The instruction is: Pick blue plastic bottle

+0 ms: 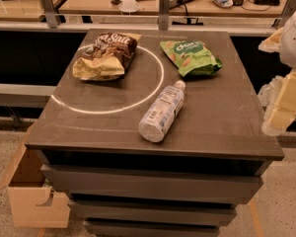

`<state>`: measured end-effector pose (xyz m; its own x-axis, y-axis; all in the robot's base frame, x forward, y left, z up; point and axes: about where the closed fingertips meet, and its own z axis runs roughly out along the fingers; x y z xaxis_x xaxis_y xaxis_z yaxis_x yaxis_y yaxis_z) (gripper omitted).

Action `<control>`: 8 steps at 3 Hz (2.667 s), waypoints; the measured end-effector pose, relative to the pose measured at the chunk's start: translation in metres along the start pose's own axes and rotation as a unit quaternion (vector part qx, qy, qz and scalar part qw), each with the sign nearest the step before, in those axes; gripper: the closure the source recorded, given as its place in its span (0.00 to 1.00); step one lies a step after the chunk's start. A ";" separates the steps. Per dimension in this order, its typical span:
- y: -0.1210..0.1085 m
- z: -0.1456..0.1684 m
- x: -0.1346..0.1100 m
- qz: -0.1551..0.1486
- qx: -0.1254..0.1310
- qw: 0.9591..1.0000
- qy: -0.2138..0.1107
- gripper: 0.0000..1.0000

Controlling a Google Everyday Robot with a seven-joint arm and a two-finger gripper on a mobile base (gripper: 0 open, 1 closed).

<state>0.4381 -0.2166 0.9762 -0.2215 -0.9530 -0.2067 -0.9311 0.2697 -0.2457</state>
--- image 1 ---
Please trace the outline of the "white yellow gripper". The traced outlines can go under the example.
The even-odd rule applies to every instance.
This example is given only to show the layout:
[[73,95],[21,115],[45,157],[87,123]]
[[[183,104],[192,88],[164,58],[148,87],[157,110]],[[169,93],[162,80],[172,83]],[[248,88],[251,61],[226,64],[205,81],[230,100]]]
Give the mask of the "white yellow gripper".
[[296,69],[285,77],[276,75],[258,93],[265,107],[261,130],[265,135],[278,136],[296,119]]

